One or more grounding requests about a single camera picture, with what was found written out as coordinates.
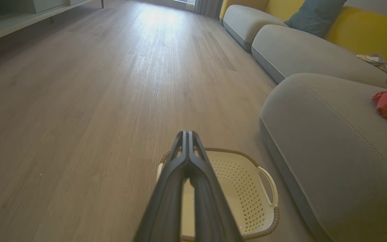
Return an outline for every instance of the sofa seat cushion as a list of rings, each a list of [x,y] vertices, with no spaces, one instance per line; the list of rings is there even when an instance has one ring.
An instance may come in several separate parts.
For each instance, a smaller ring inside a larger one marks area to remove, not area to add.
[[[254,8],[231,5],[225,12],[223,25],[250,52],[253,39],[264,25],[287,25],[282,20]]]
[[[311,210],[332,241],[387,241],[387,119],[371,101],[383,90],[296,74],[262,108],[261,122],[282,157],[280,165],[288,167],[307,201],[300,205],[303,199],[294,196],[301,214]]]
[[[352,52],[297,29],[263,26],[252,54],[279,83],[297,73],[316,73],[387,88],[387,74]]]

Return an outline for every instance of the gray curtain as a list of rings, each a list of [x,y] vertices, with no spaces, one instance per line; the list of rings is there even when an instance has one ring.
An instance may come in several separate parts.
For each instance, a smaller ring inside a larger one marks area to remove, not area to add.
[[[223,0],[195,0],[195,10],[194,12],[217,18],[222,7]]]

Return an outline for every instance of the patterned cloth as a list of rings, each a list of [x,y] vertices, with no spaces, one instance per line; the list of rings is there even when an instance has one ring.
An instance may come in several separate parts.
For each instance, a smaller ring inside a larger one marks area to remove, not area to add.
[[[387,62],[380,55],[356,55],[356,57],[387,73]]]

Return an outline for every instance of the cream basket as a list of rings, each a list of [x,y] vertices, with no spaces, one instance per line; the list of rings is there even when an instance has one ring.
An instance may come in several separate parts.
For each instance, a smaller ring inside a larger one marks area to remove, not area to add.
[[[275,230],[280,219],[278,194],[270,174],[250,156],[233,150],[205,148],[210,163],[231,209],[244,240],[269,235]],[[158,181],[167,155],[158,166]],[[270,182],[273,202],[270,201],[260,173]],[[186,181],[183,190],[181,232],[184,241],[195,240],[194,188]]]

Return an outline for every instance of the teal pillow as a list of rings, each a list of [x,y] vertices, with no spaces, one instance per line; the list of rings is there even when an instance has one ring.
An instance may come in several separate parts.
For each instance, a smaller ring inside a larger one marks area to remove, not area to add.
[[[285,22],[299,29],[324,38],[347,0],[305,0],[298,12]]]

